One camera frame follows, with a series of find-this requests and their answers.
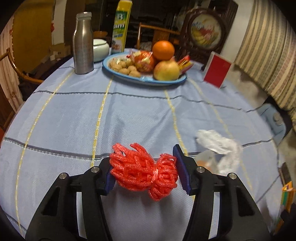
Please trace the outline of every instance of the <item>gray stripe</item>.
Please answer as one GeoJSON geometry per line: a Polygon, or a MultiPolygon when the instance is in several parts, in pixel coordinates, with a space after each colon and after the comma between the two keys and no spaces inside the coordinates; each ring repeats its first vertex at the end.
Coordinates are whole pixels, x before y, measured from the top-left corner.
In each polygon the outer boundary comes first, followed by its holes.
{"type": "Polygon", "coordinates": [[[261,201],[261,199],[266,195],[266,193],[268,193],[268,191],[272,188],[272,186],[276,183],[276,181],[278,180],[280,176],[278,175],[277,178],[272,182],[272,184],[270,185],[269,188],[267,188],[267,190],[262,194],[262,196],[260,198],[258,198],[257,201],[255,201],[255,203],[257,204],[258,202],[261,201]]]}
{"type": "MultiPolygon", "coordinates": [[[[7,142],[11,142],[17,146],[20,147],[24,147],[25,144],[12,139],[12,138],[8,138],[5,137],[4,138],[5,141],[7,142]]],[[[35,146],[31,146],[31,145],[27,145],[26,149],[28,150],[32,150],[32,151],[36,151],[36,152],[40,152],[43,154],[49,154],[49,155],[53,155],[53,156],[59,156],[59,157],[67,157],[67,158],[74,158],[74,159],[80,159],[83,161],[91,161],[92,160],[92,155],[86,155],[86,154],[79,154],[79,153],[70,153],[70,152],[64,152],[64,151],[56,151],[56,150],[50,150],[50,149],[45,149],[45,148],[40,148],[40,147],[35,147],[35,146]]],[[[95,160],[100,160],[104,157],[108,157],[109,153],[103,153],[101,155],[95,155],[95,160]]]]}
{"type": "Polygon", "coordinates": [[[57,68],[57,69],[67,69],[67,68],[75,69],[75,68],[72,67],[72,66],[68,66],[68,67],[59,67],[59,68],[57,68]]]}
{"type": "Polygon", "coordinates": [[[261,140],[261,141],[257,141],[257,142],[250,142],[250,143],[243,144],[242,147],[244,148],[244,147],[247,147],[247,146],[254,146],[254,145],[257,145],[257,144],[260,144],[260,143],[268,143],[268,142],[271,142],[272,140],[273,139],[271,138],[271,139],[269,139],[267,141],[261,140]]]}
{"type": "MultiPolygon", "coordinates": [[[[46,90],[41,90],[41,91],[36,91],[36,92],[33,92],[33,94],[35,93],[48,93],[48,94],[55,94],[55,95],[73,95],[73,94],[95,94],[95,95],[101,95],[101,94],[105,94],[105,92],[52,92],[52,91],[46,91],[46,90]]],[[[137,98],[145,98],[145,99],[163,99],[163,100],[166,100],[166,97],[159,97],[159,96],[141,96],[141,95],[131,95],[131,94],[123,94],[123,93],[120,93],[120,92],[113,92],[113,93],[110,93],[108,92],[108,95],[122,95],[122,96],[130,96],[130,97],[137,97],[137,98]]],[[[213,105],[213,106],[218,106],[218,107],[223,107],[223,108],[227,108],[227,109],[232,109],[232,110],[240,110],[242,112],[245,112],[245,113],[249,113],[251,111],[254,111],[254,110],[257,110],[258,108],[256,109],[253,109],[253,110],[243,110],[242,108],[235,108],[235,107],[231,107],[231,106],[226,106],[226,105],[220,105],[220,104],[212,104],[212,103],[209,103],[205,100],[191,100],[191,99],[188,99],[186,96],[183,96],[183,95],[178,95],[178,96],[175,96],[175,97],[170,97],[170,99],[177,99],[177,98],[183,98],[184,100],[186,101],[189,101],[189,102],[194,102],[194,103],[204,103],[204,104],[208,104],[208,105],[213,105]]]]}
{"type": "MultiPolygon", "coordinates": [[[[6,213],[5,211],[3,211],[4,214],[7,216],[8,219],[10,219],[11,221],[13,221],[15,224],[18,225],[18,222],[12,217],[10,216],[8,213],[6,213]]],[[[27,230],[25,229],[25,227],[23,225],[20,224],[20,227],[25,231],[27,232],[27,230]]]]}

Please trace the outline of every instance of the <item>metal screw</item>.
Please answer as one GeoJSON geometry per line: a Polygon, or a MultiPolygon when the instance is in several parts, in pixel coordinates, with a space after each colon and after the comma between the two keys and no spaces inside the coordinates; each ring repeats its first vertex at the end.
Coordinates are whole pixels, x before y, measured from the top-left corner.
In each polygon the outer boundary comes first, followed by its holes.
{"type": "Polygon", "coordinates": [[[64,172],[59,175],[60,179],[65,179],[66,177],[67,177],[67,173],[64,173],[64,172]]]}
{"type": "Polygon", "coordinates": [[[96,173],[96,172],[98,172],[99,170],[100,170],[99,167],[92,167],[91,172],[96,173]]]}
{"type": "Polygon", "coordinates": [[[229,177],[234,180],[237,178],[237,175],[235,173],[230,173],[229,177]]]}
{"type": "Polygon", "coordinates": [[[205,169],[203,167],[197,167],[197,172],[203,173],[205,172],[205,169]]]}

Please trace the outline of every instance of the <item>apple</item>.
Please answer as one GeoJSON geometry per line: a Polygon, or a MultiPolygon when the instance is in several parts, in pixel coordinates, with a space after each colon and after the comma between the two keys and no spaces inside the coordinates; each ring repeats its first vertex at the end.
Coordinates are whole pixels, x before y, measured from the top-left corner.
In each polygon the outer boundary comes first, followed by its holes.
{"type": "Polygon", "coordinates": [[[153,71],[153,77],[156,80],[176,80],[180,76],[180,69],[176,61],[168,60],[159,62],[153,71]]]}

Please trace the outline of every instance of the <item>bottle cap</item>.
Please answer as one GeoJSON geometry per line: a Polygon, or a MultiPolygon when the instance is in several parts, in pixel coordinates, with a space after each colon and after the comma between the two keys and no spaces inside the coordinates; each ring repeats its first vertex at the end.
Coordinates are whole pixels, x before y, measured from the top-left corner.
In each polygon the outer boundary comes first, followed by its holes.
{"type": "Polygon", "coordinates": [[[91,12],[80,12],[77,13],[76,19],[78,18],[91,18],[91,12]]]}

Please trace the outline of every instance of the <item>plastic wrapper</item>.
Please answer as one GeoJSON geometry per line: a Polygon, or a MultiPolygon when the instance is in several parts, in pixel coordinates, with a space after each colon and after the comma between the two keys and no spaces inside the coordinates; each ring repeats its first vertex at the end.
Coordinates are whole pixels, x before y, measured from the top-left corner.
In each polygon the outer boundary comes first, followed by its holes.
{"type": "Polygon", "coordinates": [[[156,65],[156,60],[149,51],[132,51],[128,57],[140,72],[152,72],[156,65]]]}
{"type": "Polygon", "coordinates": [[[190,62],[189,55],[186,55],[183,59],[178,61],[178,65],[180,68],[180,72],[184,74],[188,69],[190,69],[193,66],[193,63],[190,62]]]}
{"type": "Polygon", "coordinates": [[[206,150],[194,157],[194,160],[198,166],[203,166],[213,174],[219,174],[218,162],[216,160],[215,152],[206,150]]]}
{"type": "Polygon", "coordinates": [[[210,165],[215,168],[214,172],[219,175],[227,175],[230,172],[237,171],[242,155],[242,146],[238,142],[222,137],[214,130],[199,130],[196,141],[201,146],[217,154],[224,155],[216,166],[214,163],[210,165]]]}

